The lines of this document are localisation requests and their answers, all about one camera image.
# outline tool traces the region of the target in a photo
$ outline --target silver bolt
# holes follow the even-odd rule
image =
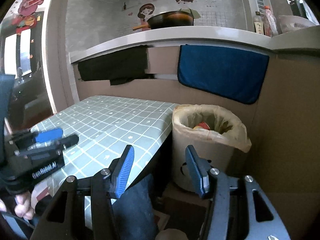
[[[67,177],[67,182],[73,182],[75,180],[75,176]]]
[[[269,240],[279,240],[278,238],[276,238],[276,237],[273,236],[273,235],[268,236],[268,239],[269,239]]]
[[[247,182],[253,182],[253,177],[251,177],[250,175],[245,176],[244,179],[245,179]]]
[[[213,174],[213,175],[218,175],[219,172],[220,172],[220,171],[219,171],[218,169],[216,169],[216,168],[211,168],[211,169],[210,169],[210,173]]]
[[[103,169],[101,170],[101,174],[102,175],[108,175],[110,173],[110,170],[109,169]]]

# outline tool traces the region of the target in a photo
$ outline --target white basket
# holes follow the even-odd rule
[[[316,26],[308,19],[299,16],[280,15],[278,17],[282,33],[292,32],[299,29]]]

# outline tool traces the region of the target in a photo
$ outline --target cartoon child decoration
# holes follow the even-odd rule
[[[155,6],[152,3],[144,4],[140,7],[138,18],[140,19],[141,24],[145,24],[146,21],[151,17],[155,11]],[[142,31],[151,30],[150,28],[142,28]]]
[[[201,18],[200,14],[196,10],[190,9],[190,5],[193,2],[193,0],[176,0],[176,2],[180,6],[180,10],[178,11],[188,12],[191,15],[193,15],[194,19]]]
[[[17,25],[17,34],[36,26],[36,17],[34,16],[38,5],[43,4],[44,0],[22,0],[18,9],[19,16],[13,20]]]

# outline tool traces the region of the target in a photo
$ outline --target kitchen counter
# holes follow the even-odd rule
[[[71,63],[108,54],[138,45],[150,47],[179,46],[183,44],[244,45],[265,52],[279,50],[320,50],[320,26],[268,37],[254,32],[217,26],[182,26],[149,30],[106,41],[84,51],[70,53]]]

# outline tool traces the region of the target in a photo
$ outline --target bottle label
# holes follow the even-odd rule
[[[263,23],[262,22],[254,22],[254,26],[256,28],[256,33],[263,35]]]

